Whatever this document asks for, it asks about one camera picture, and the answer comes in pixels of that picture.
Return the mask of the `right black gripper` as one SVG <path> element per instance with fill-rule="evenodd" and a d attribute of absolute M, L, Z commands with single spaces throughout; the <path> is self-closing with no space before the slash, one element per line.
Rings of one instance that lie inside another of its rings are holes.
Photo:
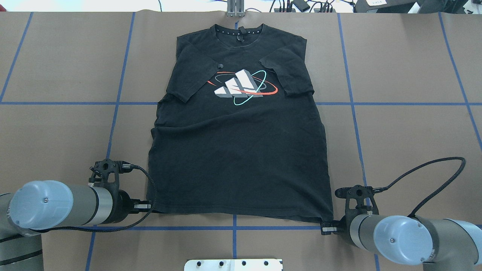
<path fill-rule="evenodd" d="M 352 218 L 349 216 L 343 216 L 336 223 L 321 223 L 321 234 L 335 234 L 342 238 L 351 238 L 351 223 Z"/>

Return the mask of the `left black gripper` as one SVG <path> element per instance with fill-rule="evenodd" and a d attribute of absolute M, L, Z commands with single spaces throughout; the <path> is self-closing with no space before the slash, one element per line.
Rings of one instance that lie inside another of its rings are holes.
<path fill-rule="evenodd" d="M 113 206 L 113 222 L 121 222 L 133 209 L 133 212 L 148 212 L 152 209 L 152 201 L 132 201 L 124 190 L 119 190 Z"/>

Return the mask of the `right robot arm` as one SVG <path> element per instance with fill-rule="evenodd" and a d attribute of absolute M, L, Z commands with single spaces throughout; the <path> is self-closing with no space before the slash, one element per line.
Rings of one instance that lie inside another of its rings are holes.
<path fill-rule="evenodd" d="M 361 214 L 324 222 L 321 233 L 424 271 L 475 271 L 481 265 L 481 228 L 463 220 Z"/>

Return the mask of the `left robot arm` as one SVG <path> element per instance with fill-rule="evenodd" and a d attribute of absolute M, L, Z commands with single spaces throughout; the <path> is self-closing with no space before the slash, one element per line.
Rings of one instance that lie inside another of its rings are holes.
<path fill-rule="evenodd" d="M 17 192 L 1 194 L 0 201 L 2 271 L 42 271 L 43 232 L 118 223 L 129 214 L 150 211 L 153 204 L 120 189 L 55 180 L 26 183 Z"/>

